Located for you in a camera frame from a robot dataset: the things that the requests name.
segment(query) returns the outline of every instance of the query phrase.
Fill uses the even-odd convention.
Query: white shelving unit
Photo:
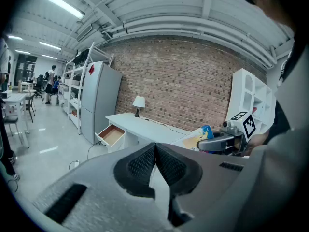
[[[239,112],[250,112],[256,126],[255,134],[265,133],[273,124],[272,90],[253,74],[240,69],[233,73],[232,92],[226,119]]]
[[[68,99],[65,99],[65,103],[68,106],[66,112],[68,114],[68,119],[70,119],[73,122],[73,124],[77,127],[78,134],[81,134],[80,109],[81,109],[81,95],[83,90],[85,73],[88,70],[88,68],[91,67],[92,65],[91,63],[93,62],[103,61],[104,63],[108,63],[108,66],[110,67],[113,60],[113,54],[103,52],[94,45],[95,43],[93,42],[91,47],[89,48],[89,53],[86,61],[80,63],[78,66],[76,66],[75,64],[72,65],[74,59],[68,61],[62,74],[62,81],[63,81],[62,86],[69,87]],[[70,80],[68,83],[65,83],[67,75],[69,75]],[[71,84],[76,78],[80,79],[79,85]],[[74,98],[72,96],[72,90],[77,91],[77,98]],[[77,111],[77,117],[74,114],[72,114],[70,107],[73,107],[74,110]]]

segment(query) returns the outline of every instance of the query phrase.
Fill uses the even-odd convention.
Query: table lamp
[[[141,96],[137,96],[135,98],[135,101],[133,102],[133,106],[136,106],[137,107],[137,111],[136,111],[136,114],[134,115],[134,117],[137,117],[139,118],[139,109],[140,107],[145,107],[145,98],[144,97],[141,97]]]

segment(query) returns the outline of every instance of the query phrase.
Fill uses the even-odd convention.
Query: white cabinet
[[[273,94],[266,84],[245,69],[233,73],[227,120],[239,112],[250,112],[256,126],[255,134],[262,134],[273,124],[272,110]]]

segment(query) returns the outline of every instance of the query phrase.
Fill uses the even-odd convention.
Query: red sticker
[[[95,70],[95,66],[92,65],[92,66],[90,67],[90,70],[89,70],[90,75],[93,73],[94,70]]]

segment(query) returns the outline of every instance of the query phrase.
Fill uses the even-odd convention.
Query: ceiling
[[[121,27],[114,35],[122,31],[122,37],[116,39],[108,33],[111,40],[156,34],[193,36],[227,46],[270,69],[293,44],[293,32],[288,27],[273,22],[244,0],[63,1],[82,11],[84,17],[80,20],[47,0],[26,0],[13,17],[12,35],[23,40],[10,39],[10,45],[34,55],[45,54],[65,61],[73,58],[77,50],[88,48],[93,41],[96,45],[106,42],[109,37],[102,34],[103,31],[135,22],[136,25],[129,27],[134,29],[133,34],[127,34]],[[139,22],[151,17],[156,17],[155,22]],[[183,21],[182,18],[188,17],[189,20]],[[91,23],[94,26],[91,32],[77,42],[76,37]],[[41,45],[39,41],[62,50]]]

